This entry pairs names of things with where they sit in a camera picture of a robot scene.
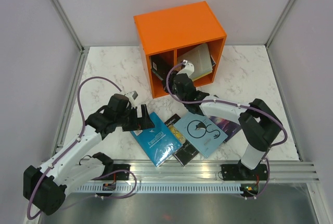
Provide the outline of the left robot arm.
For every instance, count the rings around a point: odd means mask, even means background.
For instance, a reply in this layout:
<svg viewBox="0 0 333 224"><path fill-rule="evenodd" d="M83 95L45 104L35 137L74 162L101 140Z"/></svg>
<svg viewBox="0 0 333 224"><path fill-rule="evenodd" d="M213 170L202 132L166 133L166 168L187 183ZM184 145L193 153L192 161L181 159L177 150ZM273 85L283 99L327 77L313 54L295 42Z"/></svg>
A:
<svg viewBox="0 0 333 224"><path fill-rule="evenodd" d="M137 107L137 92L114 94L107 105L84 120L84 129L39 167L29 166L23 173L23 196L46 215L55 213L66 197L89 180L110 179L114 161L98 152L84 164L79 161L116 128L124 132L151 129L147 106Z"/></svg>

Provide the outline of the black paperback book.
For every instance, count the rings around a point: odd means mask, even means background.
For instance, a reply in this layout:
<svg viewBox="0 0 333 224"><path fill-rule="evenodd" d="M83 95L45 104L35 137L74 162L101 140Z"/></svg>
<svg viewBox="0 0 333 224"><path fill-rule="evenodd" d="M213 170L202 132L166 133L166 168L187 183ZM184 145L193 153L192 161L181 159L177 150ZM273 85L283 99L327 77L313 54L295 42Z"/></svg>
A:
<svg viewBox="0 0 333 224"><path fill-rule="evenodd" d="M178 114L174 114L164 124L169 128L172 134L180 141L182 147L179 148L173 156L178 162L185 167L190 161L192 161L198 154L198 150L177 130L174 126L180 120Z"/></svg>

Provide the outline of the dark green hardcover book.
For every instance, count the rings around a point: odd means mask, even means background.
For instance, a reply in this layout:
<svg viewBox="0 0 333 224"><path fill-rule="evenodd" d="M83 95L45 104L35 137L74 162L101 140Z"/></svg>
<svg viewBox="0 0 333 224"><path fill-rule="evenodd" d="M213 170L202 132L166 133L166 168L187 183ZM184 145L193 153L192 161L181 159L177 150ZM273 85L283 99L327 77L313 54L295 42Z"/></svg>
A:
<svg viewBox="0 0 333 224"><path fill-rule="evenodd" d="M151 56L151 70L160 79L165 80L172 66L160 55Z"/></svg>

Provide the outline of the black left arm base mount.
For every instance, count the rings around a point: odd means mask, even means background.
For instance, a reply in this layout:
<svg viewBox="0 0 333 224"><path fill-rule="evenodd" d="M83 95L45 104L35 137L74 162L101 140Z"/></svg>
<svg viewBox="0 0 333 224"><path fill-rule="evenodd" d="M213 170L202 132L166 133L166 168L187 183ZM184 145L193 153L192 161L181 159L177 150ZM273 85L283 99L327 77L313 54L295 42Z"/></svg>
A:
<svg viewBox="0 0 333 224"><path fill-rule="evenodd" d="M129 173L131 166L129 164L114 164L112 168L105 170L102 175L108 175L100 180L108 181L110 183L116 183L118 181L127 181L129 179Z"/></svg>

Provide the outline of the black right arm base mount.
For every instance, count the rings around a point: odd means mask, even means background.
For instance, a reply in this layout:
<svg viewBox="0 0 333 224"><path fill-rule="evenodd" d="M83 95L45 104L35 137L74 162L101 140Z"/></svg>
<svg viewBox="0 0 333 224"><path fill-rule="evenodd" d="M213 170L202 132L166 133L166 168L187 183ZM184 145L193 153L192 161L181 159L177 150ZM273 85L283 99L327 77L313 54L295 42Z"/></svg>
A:
<svg viewBox="0 0 333 224"><path fill-rule="evenodd" d="M242 164L222 164L221 173L224 181L265 181L268 179L266 164L259 164L253 170Z"/></svg>

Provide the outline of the pale green plastic file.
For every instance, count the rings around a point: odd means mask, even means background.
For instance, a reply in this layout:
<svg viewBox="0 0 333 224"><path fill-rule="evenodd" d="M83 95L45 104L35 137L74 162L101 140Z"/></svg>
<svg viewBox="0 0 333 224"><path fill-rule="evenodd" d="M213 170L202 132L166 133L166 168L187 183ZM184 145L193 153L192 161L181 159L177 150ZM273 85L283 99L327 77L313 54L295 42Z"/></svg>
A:
<svg viewBox="0 0 333 224"><path fill-rule="evenodd" d="M194 65L195 71L190 76L191 79L207 72L208 70L213 70L207 43L198 45L177 59L178 62L183 60L187 60Z"/></svg>

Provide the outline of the bright blue paperback book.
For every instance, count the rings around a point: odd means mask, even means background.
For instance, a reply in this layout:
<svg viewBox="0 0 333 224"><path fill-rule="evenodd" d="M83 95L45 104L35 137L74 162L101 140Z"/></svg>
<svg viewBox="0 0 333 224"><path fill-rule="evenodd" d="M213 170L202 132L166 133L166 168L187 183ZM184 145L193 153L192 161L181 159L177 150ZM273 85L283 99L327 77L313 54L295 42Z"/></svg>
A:
<svg viewBox="0 0 333 224"><path fill-rule="evenodd" d="M152 112L149 117L155 127L131 131L131 135L141 146L154 166L159 167L182 147L182 143L155 112Z"/></svg>

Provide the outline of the purple galaxy cover book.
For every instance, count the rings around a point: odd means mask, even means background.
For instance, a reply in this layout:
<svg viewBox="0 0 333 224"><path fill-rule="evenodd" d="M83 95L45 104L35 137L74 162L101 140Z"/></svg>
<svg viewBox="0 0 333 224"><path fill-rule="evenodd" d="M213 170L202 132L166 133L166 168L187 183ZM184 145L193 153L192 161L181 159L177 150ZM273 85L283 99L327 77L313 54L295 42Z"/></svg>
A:
<svg viewBox="0 0 333 224"><path fill-rule="evenodd" d="M241 126L235 122L215 116L211 116L209 119L227 135L224 143L227 143L235 134L241 130Z"/></svg>

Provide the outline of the navy blue hardcover book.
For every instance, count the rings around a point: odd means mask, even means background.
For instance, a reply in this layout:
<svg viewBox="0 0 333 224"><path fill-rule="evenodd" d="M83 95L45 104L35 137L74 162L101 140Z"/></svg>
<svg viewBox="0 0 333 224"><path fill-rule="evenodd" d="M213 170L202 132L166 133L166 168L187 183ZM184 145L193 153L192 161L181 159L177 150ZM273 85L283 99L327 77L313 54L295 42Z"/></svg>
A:
<svg viewBox="0 0 333 224"><path fill-rule="evenodd" d="M212 67L214 67L216 65L216 62L215 62L214 58L212 57L212 55L210 55L210 60L211 60Z"/></svg>

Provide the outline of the light blue paperback book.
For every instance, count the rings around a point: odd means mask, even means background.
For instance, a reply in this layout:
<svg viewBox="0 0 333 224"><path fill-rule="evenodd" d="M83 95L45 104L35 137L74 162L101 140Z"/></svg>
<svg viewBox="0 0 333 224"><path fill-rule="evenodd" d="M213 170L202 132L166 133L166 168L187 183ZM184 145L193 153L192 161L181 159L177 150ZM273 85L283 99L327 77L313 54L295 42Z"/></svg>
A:
<svg viewBox="0 0 333 224"><path fill-rule="evenodd" d="M205 158L209 158L228 137L206 116L192 113L187 113L174 126Z"/></svg>

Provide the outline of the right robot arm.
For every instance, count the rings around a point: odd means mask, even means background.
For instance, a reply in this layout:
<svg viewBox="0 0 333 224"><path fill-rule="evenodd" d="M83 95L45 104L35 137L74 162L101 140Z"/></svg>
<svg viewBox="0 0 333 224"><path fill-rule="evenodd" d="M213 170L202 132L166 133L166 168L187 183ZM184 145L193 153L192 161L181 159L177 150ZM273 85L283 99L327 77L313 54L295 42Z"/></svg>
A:
<svg viewBox="0 0 333 224"><path fill-rule="evenodd" d="M167 92L182 103L189 112L201 116L220 117L241 126L248 142L245 153L238 165L238 173L250 179L257 172L257 166L267 155L273 142L286 130L281 121L261 99L243 105L223 101L209 93L197 90L185 73L170 71L166 77Z"/></svg>

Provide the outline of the yellow paperback book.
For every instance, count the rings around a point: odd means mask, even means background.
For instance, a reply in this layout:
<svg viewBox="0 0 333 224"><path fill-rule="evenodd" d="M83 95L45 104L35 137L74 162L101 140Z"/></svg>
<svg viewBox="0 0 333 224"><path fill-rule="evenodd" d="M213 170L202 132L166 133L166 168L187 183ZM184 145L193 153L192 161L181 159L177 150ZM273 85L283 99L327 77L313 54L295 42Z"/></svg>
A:
<svg viewBox="0 0 333 224"><path fill-rule="evenodd" d="M198 80L198 79L201 79L202 77L205 77L205 76L211 74L212 72L213 72L213 70L208 70L207 72L205 72L205 73L203 73L203 74L201 74L201 75L199 75L199 76L194 77L192 80L193 80L193 81L196 81L196 80Z"/></svg>

